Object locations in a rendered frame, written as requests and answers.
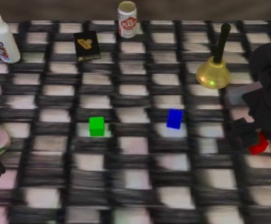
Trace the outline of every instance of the glue bottle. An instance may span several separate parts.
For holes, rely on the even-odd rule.
[[[0,16],[0,59],[6,63],[16,63],[20,53],[9,26]]]

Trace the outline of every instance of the checkered tablecloth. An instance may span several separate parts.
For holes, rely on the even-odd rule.
[[[224,90],[195,73],[219,21],[142,22],[121,39],[115,21],[24,21],[10,27],[22,62],[0,61],[0,224],[271,224],[271,142],[252,156],[230,134],[247,108],[228,88],[254,81],[251,51],[270,21],[230,21]],[[102,58],[76,63],[73,33],[96,30]],[[169,108],[184,109],[168,130]],[[104,116],[103,138],[88,118]]]

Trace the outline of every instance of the green cube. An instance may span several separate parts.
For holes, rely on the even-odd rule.
[[[104,117],[91,117],[89,123],[91,137],[104,136]]]

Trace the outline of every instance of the black box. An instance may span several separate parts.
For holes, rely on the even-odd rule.
[[[78,61],[101,58],[96,31],[75,33],[73,36]]]

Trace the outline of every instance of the black plush toy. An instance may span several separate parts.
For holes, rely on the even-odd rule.
[[[252,91],[242,91],[242,99],[249,107],[249,115],[255,120],[247,123],[245,119],[234,122],[234,134],[241,136],[243,145],[250,147],[259,143],[256,129],[260,128],[266,139],[271,139],[271,43],[257,48],[250,58],[250,70],[258,80],[251,86]]]

